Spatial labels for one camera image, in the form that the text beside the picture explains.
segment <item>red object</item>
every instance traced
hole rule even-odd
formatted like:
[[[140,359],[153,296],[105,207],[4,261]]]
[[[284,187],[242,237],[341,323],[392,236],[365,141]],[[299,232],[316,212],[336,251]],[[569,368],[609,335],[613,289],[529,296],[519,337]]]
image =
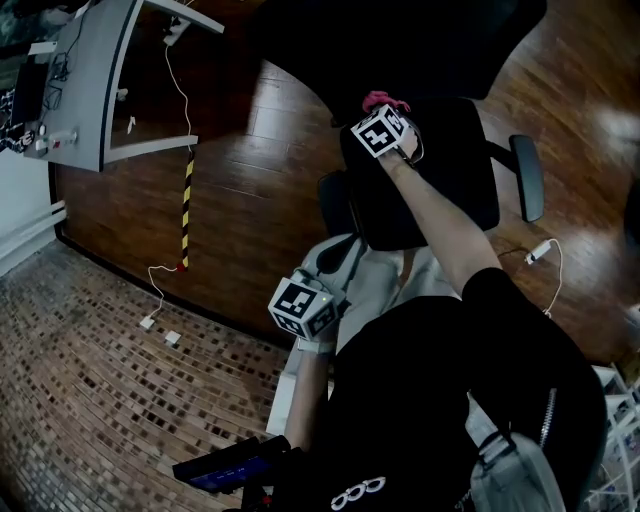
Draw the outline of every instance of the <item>red object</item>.
[[[367,94],[367,97],[362,102],[362,110],[367,114],[371,112],[371,109],[379,104],[391,105],[393,108],[404,107],[405,111],[411,112],[411,107],[405,101],[394,100],[384,91],[371,91]]]

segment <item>yellow and black striped tape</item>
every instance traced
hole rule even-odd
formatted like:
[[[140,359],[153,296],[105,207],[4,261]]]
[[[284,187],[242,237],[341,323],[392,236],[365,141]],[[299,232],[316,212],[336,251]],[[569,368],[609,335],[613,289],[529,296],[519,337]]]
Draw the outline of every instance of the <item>yellow and black striped tape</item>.
[[[187,163],[182,199],[182,265],[184,270],[189,269],[189,200],[191,199],[191,175],[193,174],[194,159],[195,153],[189,150],[189,163]]]

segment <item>zipper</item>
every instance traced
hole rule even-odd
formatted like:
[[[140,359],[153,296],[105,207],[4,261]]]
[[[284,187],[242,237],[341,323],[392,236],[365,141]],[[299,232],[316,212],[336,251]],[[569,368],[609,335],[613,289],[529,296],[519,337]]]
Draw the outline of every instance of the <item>zipper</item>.
[[[544,421],[542,422],[542,430],[540,431],[540,448],[544,448],[549,437],[549,430],[551,429],[551,421],[553,419],[553,412],[556,408],[556,388],[549,390],[549,400],[547,401],[547,412],[544,415]]]

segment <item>mosaic tile floor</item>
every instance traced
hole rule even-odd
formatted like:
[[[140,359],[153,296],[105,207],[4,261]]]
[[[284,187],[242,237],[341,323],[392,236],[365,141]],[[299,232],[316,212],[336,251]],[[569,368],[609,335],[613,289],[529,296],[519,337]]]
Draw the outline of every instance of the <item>mosaic tile floor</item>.
[[[170,305],[144,332],[156,306],[59,242],[0,279],[0,478],[25,510],[239,505],[171,466],[264,437],[287,354]]]

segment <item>wooden floor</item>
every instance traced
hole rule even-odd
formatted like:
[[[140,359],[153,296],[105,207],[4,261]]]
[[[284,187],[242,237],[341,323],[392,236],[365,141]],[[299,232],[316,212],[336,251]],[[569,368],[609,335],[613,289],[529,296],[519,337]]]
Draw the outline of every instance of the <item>wooden floor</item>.
[[[243,22],[260,2],[196,0],[192,7],[227,25],[224,37],[189,28],[169,56],[197,147],[190,213],[190,270],[158,274],[167,291],[245,325],[280,335],[267,303],[280,278],[325,238],[316,183],[342,166],[338,131],[319,99],[279,68],[257,61]],[[623,310],[638,301],[640,260],[626,247],[622,216],[640,147],[640,15],[627,0],[556,0],[514,51],[490,96],[479,103],[490,140],[512,133],[536,141],[546,210],[534,225],[519,217],[513,175],[495,164],[502,221],[497,250],[561,241],[564,287],[554,319],[596,361],[616,359],[628,341]],[[186,133],[183,99],[164,61],[164,15],[143,13],[121,86],[115,141]],[[129,115],[138,125],[122,132]],[[101,173],[60,168],[65,234],[140,278],[180,258],[187,151],[171,150],[108,166]],[[505,269],[545,307],[557,258],[532,268],[521,254]],[[500,321],[496,312],[496,321]]]

